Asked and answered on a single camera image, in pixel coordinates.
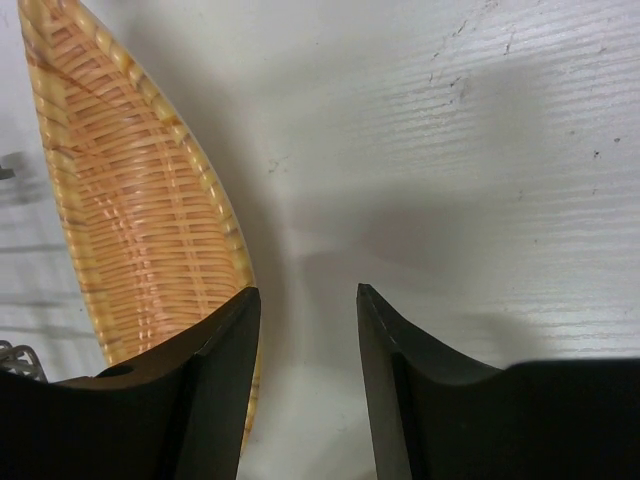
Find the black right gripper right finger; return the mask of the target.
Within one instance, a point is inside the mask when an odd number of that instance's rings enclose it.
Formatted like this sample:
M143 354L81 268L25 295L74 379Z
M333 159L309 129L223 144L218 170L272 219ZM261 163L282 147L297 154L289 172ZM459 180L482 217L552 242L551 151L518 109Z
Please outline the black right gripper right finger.
M357 291L359 347L381 479L635 479L639 362L498 369Z

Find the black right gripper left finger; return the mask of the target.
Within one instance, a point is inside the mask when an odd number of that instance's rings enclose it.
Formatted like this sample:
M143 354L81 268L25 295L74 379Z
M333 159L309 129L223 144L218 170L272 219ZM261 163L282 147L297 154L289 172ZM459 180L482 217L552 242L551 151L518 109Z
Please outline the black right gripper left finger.
M5 479L233 479L257 357L249 287L94 377L1 376Z

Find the fish-shaped woven plate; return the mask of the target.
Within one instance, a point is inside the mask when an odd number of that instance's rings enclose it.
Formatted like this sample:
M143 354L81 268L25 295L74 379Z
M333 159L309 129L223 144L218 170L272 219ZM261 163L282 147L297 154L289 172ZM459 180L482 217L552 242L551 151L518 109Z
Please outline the fish-shaped woven plate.
M18 5L46 166L108 368L254 287L206 154L144 69L78 1ZM241 452L255 414L259 339Z

